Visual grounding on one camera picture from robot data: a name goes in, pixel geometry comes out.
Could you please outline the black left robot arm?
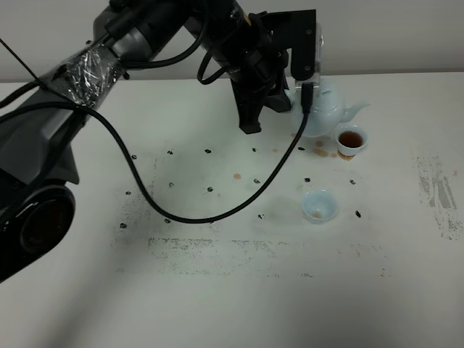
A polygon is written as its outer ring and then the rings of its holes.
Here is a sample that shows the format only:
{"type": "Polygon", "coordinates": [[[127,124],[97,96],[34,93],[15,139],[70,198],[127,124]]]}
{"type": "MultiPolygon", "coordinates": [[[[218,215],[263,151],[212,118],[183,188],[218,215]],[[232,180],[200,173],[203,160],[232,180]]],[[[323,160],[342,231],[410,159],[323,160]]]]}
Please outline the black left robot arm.
{"type": "Polygon", "coordinates": [[[284,70],[295,55],[293,16],[246,14],[235,1],[111,1],[94,39],[59,67],[12,92],[25,102],[1,117],[1,279],[51,251],[75,214],[78,183],[71,143],[116,82],[131,70],[174,65],[194,49],[231,79],[240,129],[260,131],[263,107],[290,109],[284,70]]]}

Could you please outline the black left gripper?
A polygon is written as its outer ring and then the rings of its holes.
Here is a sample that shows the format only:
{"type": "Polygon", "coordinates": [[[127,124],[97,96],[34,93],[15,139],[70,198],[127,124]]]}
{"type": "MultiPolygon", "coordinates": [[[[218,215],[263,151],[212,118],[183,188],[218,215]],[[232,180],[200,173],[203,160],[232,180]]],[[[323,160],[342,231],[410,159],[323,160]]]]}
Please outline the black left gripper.
{"type": "Polygon", "coordinates": [[[202,78],[211,84],[228,74],[239,114],[239,128],[245,134],[261,131],[263,106],[275,112],[291,110],[285,68],[289,56],[283,43],[274,43],[277,27],[290,20],[290,12],[246,14],[241,7],[210,7],[207,32],[202,45],[205,71],[211,59],[220,69],[202,78]]]}

